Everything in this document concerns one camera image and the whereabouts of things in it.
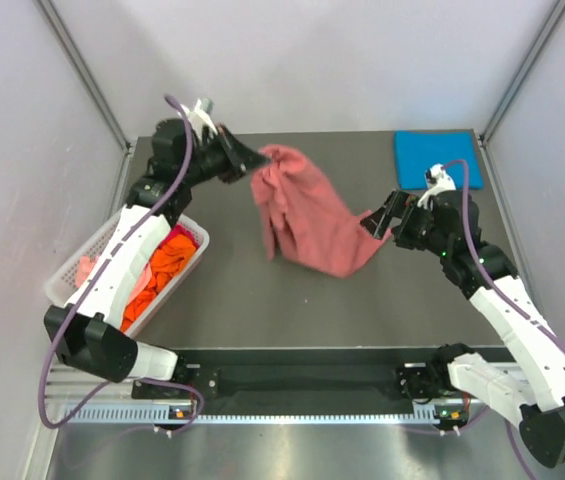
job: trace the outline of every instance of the metal frame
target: metal frame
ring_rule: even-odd
[[[89,66],[82,57],[80,49],[69,33],[69,30],[62,20],[62,17],[60,16],[57,8],[53,4],[53,1],[34,0],[34,2],[42,13],[42,16],[49,24],[49,27],[53,31],[53,34],[62,47],[62,50],[64,50],[67,60],[75,70],[75,73],[77,73],[78,77],[80,78],[84,89],[89,94],[89,97],[91,97],[95,108],[102,116],[102,119],[111,131],[113,138],[115,138],[115,141],[120,145],[120,148],[122,148],[124,151],[128,150],[130,146],[128,138],[124,134],[124,131],[115,118],[111,107],[104,98],[102,90],[100,90],[95,77],[91,73]]]
[[[480,140],[486,146],[488,145],[491,138],[495,134],[498,126],[502,122],[502,119],[509,111],[511,104],[517,97],[520,89],[526,82],[529,73],[537,63],[540,55],[546,48],[549,40],[555,33],[558,25],[562,21],[565,16],[565,0],[556,0],[551,7],[551,11],[545,18],[540,30],[538,31],[537,35],[533,39],[531,46],[527,50],[522,63],[518,67],[517,71],[513,75],[513,78],[509,82],[508,87],[506,88],[504,95],[498,102],[498,106],[496,107],[495,111],[491,115],[484,132],[480,135]]]
[[[123,160],[118,174],[118,188],[111,199],[110,212],[113,212],[118,208],[124,196],[124,185],[126,184],[126,177],[128,176],[130,159],[133,155],[133,146],[122,130],[122,127],[117,121],[112,109],[108,105],[102,90],[99,88],[97,81],[63,22],[53,0],[34,0],[34,2],[48,22],[56,39],[58,40],[58,43],[65,52],[67,60],[76,71],[85,90],[88,92],[96,109],[107,124],[114,139],[124,151]],[[535,36],[531,46],[525,53],[516,73],[509,82],[502,98],[498,102],[484,132],[478,136],[478,143],[484,155],[488,176],[495,190],[498,206],[502,213],[505,228],[513,247],[515,260],[527,281],[527,285],[533,285],[533,281],[530,278],[528,268],[526,268],[527,262],[522,253],[522,249],[520,248],[519,236],[512,221],[510,206],[508,205],[506,197],[502,191],[502,185],[497,172],[497,163],[493,159],[492,152],[489,148],[489,142],[493,138],[497,128],[506,116],[512,103],[528,79],[530,72],[537,63],[544,49],[547,47],[549,40],[564,17],[565,0],[556,0],[545,18],[542,27]],[[532,289],[530,289],[529,292],[537,304],[537,295],[534,295]],[[502,363],[498,366],[506,368],[508,371],[512,371],[516,368],[515,364]],[[91,390],[91,388],[99,382],[99,379],[82,372],[72,371],[62,365],[54,366],[49,376],[50,385],[48,408],[50,415],[56,419],[63,415],[66,405],[71,404],[76,399],[82,398],[87,391]],[[106,404],[121,406],[129,403],[131,400],[132,390],[133,384],[130,381],[123,382],[122,384],[111,385],[103,389],[92,401],[95,404],[100,405]],[[455,400],[448,400],[448,402],[452,404]],[[150,405],[154,402],[147,400],[133,400],[134,405],[144,403]],[[57,431],[48,430],[40,425],[36,433],[35,441],[31,446],[26,462],[26,469],[22,478],[45,478],[50,466],[51,455],[56,439]]]

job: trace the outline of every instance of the gray tabletop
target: gray tabletop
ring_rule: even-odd
[[[353,213],[374,210],[396,188],[391,132],[242,135],[252,147],[277,143],[303,151]],[[151,155],[138,142],[129,181]],[[484,238],[511,254],[480,164],[485,188],[473,193]],[[276,257],[266,259],[248,179],[196,187],[185,212],[210,234],[196,270],[139,339],[168,347],[499,345],[489,323],[466,302],[426,252],[382,247],[361,270],[331,278]]]

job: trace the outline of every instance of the white wall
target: white wall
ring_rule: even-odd
[[[43,284],[102,221],[120,161],[34,2],[0,0],[0,480],[35,425]]]
[[[130,137],[206,95],[249,132],[482,130],[553,0],[54,0]]]
[[[565,340],[565,19],[492,143],[531,282]]]

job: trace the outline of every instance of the orange cloth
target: orange cloth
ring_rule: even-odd
[[[184,270],[197,250],[195,244],[186,235],[176,235],[159,247],[149,260],[151,280],[135,299],[124,310],[122,320],[123,332],[137,320],[158,294],[178,273]]]

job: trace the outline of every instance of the metal floor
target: metal floor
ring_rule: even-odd
[[[292,145],[331,179],[354,213],[374,210],[397,185],[389,132],[245,135],[253,147]],[[140,140],[129,181],[150,155]],[[481,164],[482,174],[486,171]],[[484,238],[511,254],[488,179],[474,192]],[[186,214],[206,228],[209,249],[196,271],[139,339],[170,347],[500,345],[489,324],[448,283],[437,259],[387,243],[361,271],[329,278],[276,258],[269,263],[249,181],[193,191]],[[73,425],[60,432],[80,462],[128,428]],[[135,432],[78,470],[54,453],[49,479],[152,480],[524,480],[503,420],[486,415],[460,438],[416,435],[397,426],[206,426],[168,441]],[[565,479],[565,465],[538,479]]]
[[[375,210],[397,187],[391,132],[243,135],[252,147],[291,145],[331,180],[353,213]],[[130,181],[144,173],[150,139],[140,140]],[[486,171],[473,193],[484,238],[511,253]],[[211,243],[196,271],[148,323],[139,339],[169,347],[500,345],[426,252],[387,243],[344,280],[266,259],[248,179],[193,190],[186,214]]]
[[[495,414],[459,438],[407,433],[399,426],[201,425],[172,440],[164,434],[132,433],[76,470],[67,468],[58,454],[67,441],[69,463],[80,463],[125,428],[79,425],[64,430],[47,479],[527,479],[504,421]],[[538,480],[565,480],[565,464],[548,470],[529,462]]]

